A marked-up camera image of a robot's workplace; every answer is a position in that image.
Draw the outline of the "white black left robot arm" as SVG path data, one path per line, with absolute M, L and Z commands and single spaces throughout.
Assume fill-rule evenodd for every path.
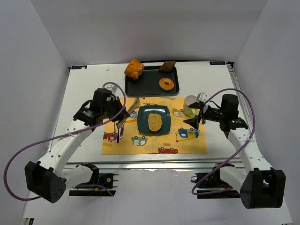
M 117 97 L 119 86 L 108 82 L 95 90 L 93 98 L 83 103 L 63 137 L 37 162 L 25 166 L 29 191 L 50 203 L 57 202 L 69 188 L 99 186 L 99 169 L 90 163 L 65 169 L 70 157 L 104 120 L 120 122 L 129 117 Z

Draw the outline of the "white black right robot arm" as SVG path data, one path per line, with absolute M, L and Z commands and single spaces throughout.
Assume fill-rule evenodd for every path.
M 192 119 L 185 120 L 192 128 L 199 128 L 207 120 L 219 123 L 221 131 L 236 149 L 243 162 L 245 173 L 230 165 L 233 157 L 217 164 L 213 170 L 202 177 L 192 188 L 193 195 L 215 195 L 217 191 L 199 192 L 195 189 L 204 181 L 215 180 L 227 184 L 224 191 L 234 189 L 240 195 L 247 209 L 280 208 L 283 204 L 286 176 L 276 170 L 264 158 L 255 144 L 253 130 L 239 117 L 239 100 L 234 94 L 224 94 L 221 106 L 212 108 L 209 97 L 201 92 L 187 102 L 188 107 L 199 109 Z

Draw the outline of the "seeded bread slice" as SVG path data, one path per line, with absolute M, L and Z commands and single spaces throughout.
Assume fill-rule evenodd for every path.
M 150 132 L 157 133 L 163 125 L 162 116 L 157 113 L 150 113 L 148 115 L 148 128 Z

